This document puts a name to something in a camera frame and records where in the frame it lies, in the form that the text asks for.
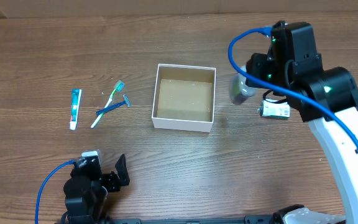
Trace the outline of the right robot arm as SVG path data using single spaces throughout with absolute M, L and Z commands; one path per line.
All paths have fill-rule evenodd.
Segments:
M 236 66 L 229 94 L 239 105 L 256 88 L 279 97 L 267 108 L 296 109 L 320 143 L 341 194 L 343 215 L 292 205 L 271 215 L 248 215 L 245 223 L 358 223 L 358 87 L 343 67 L 323 68 L 313 27 L 307 22 L 259 27 L 270 38 L 266 54 Z M 214 122 L 216 69 L 161 63 L 157 67 L 152 122 L 156 128 L 210 132 Z

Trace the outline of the clear spray bottle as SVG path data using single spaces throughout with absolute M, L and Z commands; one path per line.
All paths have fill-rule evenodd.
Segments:
M 240 73 L 235 74 L 232 78 L 229 85 L 229 96 L 232 104 L 241 105 L 257 93 L 257 89 L 247 86 L 246 81 L 246 77 Z

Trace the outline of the green white soap packet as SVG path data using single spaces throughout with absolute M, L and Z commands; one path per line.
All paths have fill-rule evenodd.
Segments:
M 288 119 L 290 106 L 287 102 L 276 103 L 276 100 L 263 100 L 260 105 L 260 115 L 265 118 Z

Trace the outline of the green white toothbrush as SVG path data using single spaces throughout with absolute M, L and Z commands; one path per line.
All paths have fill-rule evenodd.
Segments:
M 109 99 L 108 99 L 108 101 L 106 102 L 104 108 L 107 108 L 107 107 L 112 103 L 112 101 L 113 101 L 113 96 L 114 96 L 115 92 L 117 92 L 117 91 L 118 91 L 118 92 L 121 92 L 121 91 L 124 89 L 124 86 L 125 86 L 125 84 L 124 84 L 123 81 L 121 81 L 121 80 L 117 81 L 117 83 L 115 84 L 114 89 L 113 89 L 113 91 L 111 92 L 111 94 L 110 94 L 110 96 L 109 96 Z M 99 121 L 100 121 L 100 119 L 101 119 L 102 117 L 103 117 L 103 114 L 102 114 L 102 113 L 97 116 L 97 118 L 95 119 L 95 121 L 94 121 L 94 122 L 92 123 L 92 125 L 91 125 L 91 129 L 93 129 L 93 128 L 99 123 Z

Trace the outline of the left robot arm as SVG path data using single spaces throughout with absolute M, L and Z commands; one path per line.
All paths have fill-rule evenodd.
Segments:
M 60 223 L 112 223 L 111 217 L 103 212 L 103 207 L 108 193 L 121 189 L 118 175 L 115 172 L 103 174 L 97 156 L 75 161 L 70 175 L 63 187 L 67 211 Z

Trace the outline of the blue disposable razor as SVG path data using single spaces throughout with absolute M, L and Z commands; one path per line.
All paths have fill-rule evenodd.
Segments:
M 110 112 L 110 111 L 112 111 L 112 110 L 115 110 L 115 109 L 118 108 L 118 107 L 121 107 L 122 105 L 126 105 L 128 108 L 130 108 L 130 107 L 131 107 L 131 103 L 130 103 L 130 101 L 129 101 L 127 95 L 123 95 L 123 99 L 124 99 L 124 100 L 123 100 L 122 102 L 115 103 L 115 104 L 113 104 L 113 105 L 110 105 L 110 106 L 108 106 L 108 107 L 105 107 L 105 108 L 103 108 L 103 109 L 97 111 L 96 114 L 99 116 L 99 115 L 101 115 L 101 114 L 108 113 L 108 112 Z

